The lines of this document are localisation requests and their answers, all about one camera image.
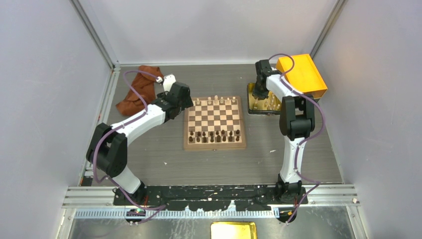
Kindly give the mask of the gold metal tin tray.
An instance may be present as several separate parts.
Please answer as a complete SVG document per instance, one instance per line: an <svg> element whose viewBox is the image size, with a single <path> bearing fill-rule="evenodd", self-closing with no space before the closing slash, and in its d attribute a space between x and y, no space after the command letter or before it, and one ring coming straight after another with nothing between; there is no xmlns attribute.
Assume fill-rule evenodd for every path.
<svg viewBox="0 0 422 239"><path fill-rule="evenodd" d="M248 113L250 115L279 115L281 101L272 92L269 92L268 97L263 100L255 99L252 94L254 86L254 83L247 85Z"/></svg>

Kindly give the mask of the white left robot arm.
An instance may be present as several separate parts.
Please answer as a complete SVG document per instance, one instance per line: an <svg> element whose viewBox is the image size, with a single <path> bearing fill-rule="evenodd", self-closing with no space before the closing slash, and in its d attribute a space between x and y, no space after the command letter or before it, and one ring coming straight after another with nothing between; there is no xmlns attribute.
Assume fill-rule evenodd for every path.
<svg viewBox="0 0 422 239"><path fill-rule="evenodd" d="M135 115L113 125L97 125L86 154L87 161L117 183L126 192L128 202L134 206L142 204L145 199L144 183L127 165L128 146L139 136L173 120L192 106L189 86L174 82L169 90L160 93Z"/></svg>

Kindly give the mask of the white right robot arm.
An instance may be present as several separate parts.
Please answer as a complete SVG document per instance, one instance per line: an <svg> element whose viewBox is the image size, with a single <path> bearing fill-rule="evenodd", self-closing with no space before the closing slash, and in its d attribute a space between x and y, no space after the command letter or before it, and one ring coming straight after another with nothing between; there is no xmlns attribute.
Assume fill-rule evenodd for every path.
<svg viewBox="0 0 422 239"><path fill-rule="evenodd" d="M284 74L270 66L269 60L255 63L256 83L252 96L264 100L273 93L281 101L279 128L285 139L283 166L279 173L279 183L283 186L276 191L277 200L284 205L291 203L296 192L293 187L302 183L299 168L304 151L305 139L315 129L315 108L312 96L304 96L284 77Z"/></svg>

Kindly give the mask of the brown cloth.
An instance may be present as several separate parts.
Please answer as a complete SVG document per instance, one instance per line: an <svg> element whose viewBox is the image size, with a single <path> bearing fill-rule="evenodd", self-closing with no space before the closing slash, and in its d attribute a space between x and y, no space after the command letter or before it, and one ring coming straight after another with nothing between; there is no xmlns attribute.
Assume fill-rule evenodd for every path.
<svg viewBox="0 0 422 239"><path fill-rule="evenodd" d="M163 78L159 67L141 65L138 69L126 71L123 79L131 87L126 97L116 104L116 108L123 116L132 116L145 109L145 105L156 99L154 84L156 77Z"/></svg>

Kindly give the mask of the wooden chessboard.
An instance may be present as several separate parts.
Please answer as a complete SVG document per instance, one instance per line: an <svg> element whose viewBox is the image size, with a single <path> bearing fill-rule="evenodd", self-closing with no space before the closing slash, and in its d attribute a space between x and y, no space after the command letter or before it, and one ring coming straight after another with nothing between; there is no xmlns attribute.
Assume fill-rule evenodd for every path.
<svg viewBox="0 0 422 239"><path fill-rule="evenodd" d="M246 134L244 128L243 112L241 98L236 97L236 103L232 103L233 96L218 96L218 100L223 97L224 103L226 98L230 98L230 105L214 105L214 97L210 96L211 105L207 105L208 97L192 97L194 105L185 110L183 141L184 150L223 150L223 149L245 149ZM196 105L199 98L201 105ZM197 132L207 133L207 143L203 143L203 135L201 142L197 143ZM189 137L194 139L193 143L189 143Z"/></svg>

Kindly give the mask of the yellow drawer box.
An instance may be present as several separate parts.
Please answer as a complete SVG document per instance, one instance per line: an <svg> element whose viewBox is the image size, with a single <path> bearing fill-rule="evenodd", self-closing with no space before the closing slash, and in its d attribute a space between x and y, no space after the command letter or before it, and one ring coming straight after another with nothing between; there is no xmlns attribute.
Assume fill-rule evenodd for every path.
<svg viewBox="0 0 422 239"><path fill-rule="evenodd" d="M309 54L292 56L293 69L286 73L286 80L298 91L304 94L312 94L315 99L323 97L327 91L321 74Z"/></svg>

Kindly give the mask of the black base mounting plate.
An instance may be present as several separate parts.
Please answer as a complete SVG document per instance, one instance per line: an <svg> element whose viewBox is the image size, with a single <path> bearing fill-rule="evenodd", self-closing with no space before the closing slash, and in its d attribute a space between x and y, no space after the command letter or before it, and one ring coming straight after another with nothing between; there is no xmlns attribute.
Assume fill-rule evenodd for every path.
<svg viewBox="0 0 422 239"><path fill-rule="evenodd" d="M231 203L237 211L269 211L272 205L296 205L305 195L282 192L275 185L195 185L143 186L140 192L125 196L114 190L115 206L164 206L168 211L226 211Z"/></svg>

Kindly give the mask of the gold tin lid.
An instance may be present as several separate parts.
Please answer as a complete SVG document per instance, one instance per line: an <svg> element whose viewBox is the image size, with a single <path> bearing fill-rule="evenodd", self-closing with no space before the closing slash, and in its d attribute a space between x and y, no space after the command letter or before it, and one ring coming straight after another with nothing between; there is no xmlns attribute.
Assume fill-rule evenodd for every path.
<svg viewBox="0 0 422 239"><path fill-rule="evenodd" d="M257 239L254 222L213 222L211 239Z"/></svg>

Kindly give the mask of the aluminium front rail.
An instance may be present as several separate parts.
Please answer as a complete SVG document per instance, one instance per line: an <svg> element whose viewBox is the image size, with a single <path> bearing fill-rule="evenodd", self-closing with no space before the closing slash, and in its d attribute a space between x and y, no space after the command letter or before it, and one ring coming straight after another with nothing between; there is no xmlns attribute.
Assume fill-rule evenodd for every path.
<svg viewBox="0 0 422 239"><path fill-rule="evenodd" d="M288 219L306 207L359 207L355 187L305 185L297 196L277 195L274 185L149 186L140 202L116 187L69 187L62 204L83 219Z"/></svg>

